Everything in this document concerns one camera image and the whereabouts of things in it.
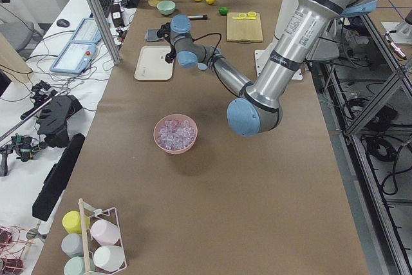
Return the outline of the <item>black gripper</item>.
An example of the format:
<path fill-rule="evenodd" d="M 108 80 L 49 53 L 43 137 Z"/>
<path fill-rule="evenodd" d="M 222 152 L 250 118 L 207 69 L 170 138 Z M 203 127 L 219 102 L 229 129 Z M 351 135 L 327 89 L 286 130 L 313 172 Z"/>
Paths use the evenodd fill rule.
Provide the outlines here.
<path fill-rule="evenodd" d="M 176 49 L 175 49 L 174 45 L 170 42 L 169 39 L 166 39 L 166 41 L 169 43 L 170 52 L 166 54 L 165 61 L 166 62 L 171 62 L 171 59 L 176 58 Z"/>

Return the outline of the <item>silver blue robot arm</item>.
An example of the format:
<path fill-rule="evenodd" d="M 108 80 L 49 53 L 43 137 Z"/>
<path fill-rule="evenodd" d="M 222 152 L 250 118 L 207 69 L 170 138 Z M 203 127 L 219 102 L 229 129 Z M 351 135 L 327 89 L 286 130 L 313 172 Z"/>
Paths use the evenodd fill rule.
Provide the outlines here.
<path fill-rule="evenodd" d="M 174 16 L 171 22 L 160 27 L 158 36 L 171 46 L 167 62 L 177 60 L 183 68 L 202 64 L 235 94 L 236 99 L 227 108 L 227 120 L 234 132 L 248 137 L 280 124 L 279 98 L 328 23 L 339 17 L 368 14 L 376 5 L 377 0 L 298 0 L 295 12 L 255 82 L 235 69 L 217 48 L 195 44 L 186 15 Z"/>

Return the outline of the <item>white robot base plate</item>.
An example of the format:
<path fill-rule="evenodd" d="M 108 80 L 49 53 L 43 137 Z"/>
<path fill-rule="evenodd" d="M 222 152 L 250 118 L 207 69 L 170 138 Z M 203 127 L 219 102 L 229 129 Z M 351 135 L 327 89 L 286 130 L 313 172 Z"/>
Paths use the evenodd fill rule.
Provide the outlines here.
<path fill-rule="evenodd" d="M 255 68 L 256 68 L 256 75 L 259 77 L 263 68 L 265 67 L 266 60 L 263 57 L 264 50 L 254 50 L 254 61 L 255 61 Z M 303 80 L 303 74 L 301 69 L 298 69 L 293 77 L 292 80 L 294 81 L 301 81 Z"/>

